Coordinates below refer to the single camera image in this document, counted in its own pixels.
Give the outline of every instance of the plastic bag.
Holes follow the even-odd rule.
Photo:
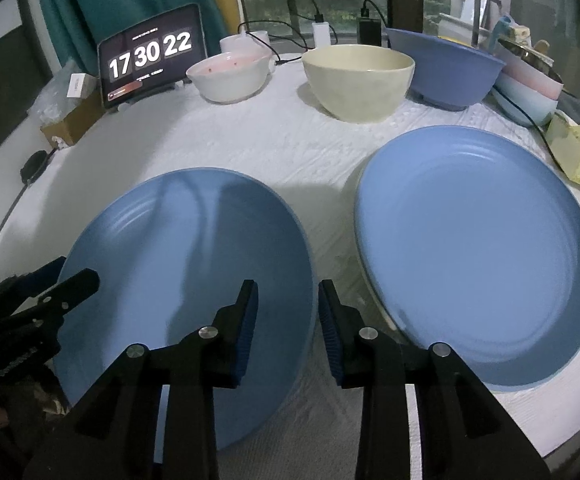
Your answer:
[[[70,77],[72,74],[80,72],[82,70],[70,58],[39,92],[35,102],[28,110],[28,115],[36,117],[41,126],[55,124],[65,119],[66,115],[73,111],[82,100],[66,97],[68,86],[70,86]]]

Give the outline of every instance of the light blue bowl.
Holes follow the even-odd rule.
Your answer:
[[[261,425],[292,389],[312,340],[316,280],[298,220],[269,187],[215,168],[148,180],[86,227],[60,279],[84,267],[99,273],[101,286],[65,317],[54,358],[71,403],[129,344],[176,344],[212,323],[246,279],[259,285],[259,311],[241,386],[214,391],[217,447]],[[164,415],[165,394],[159,462]]]
[[[436,36],[388,28],[390,46],[415,61],[410,89],[430,104],[458,111],[481,101],[506,65],[490,54]]]

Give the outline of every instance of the blue bowl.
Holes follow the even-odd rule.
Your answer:
[[[415,61],[410,89],[430,104],[458,111],[481,101],[506,65],[475,48],[388,28],[390,46]]]

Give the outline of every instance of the power adapter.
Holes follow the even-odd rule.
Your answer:
[[[356,20],[356,42],[381,46],[381,20],[370,18],[370,11],[365,6],[361,8],[361,17]]]

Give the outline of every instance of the small cardboard box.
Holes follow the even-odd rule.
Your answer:
[[[59,137],[66,144],[72,146],[83,137],[94,123],[103,117],[105,112],[101,104],[101,95],[99,91],[95,90],[73,111],[67,114],[64,120],[43,126],[41,131],[54,148],[57,145],[52,140],[53,137]]]

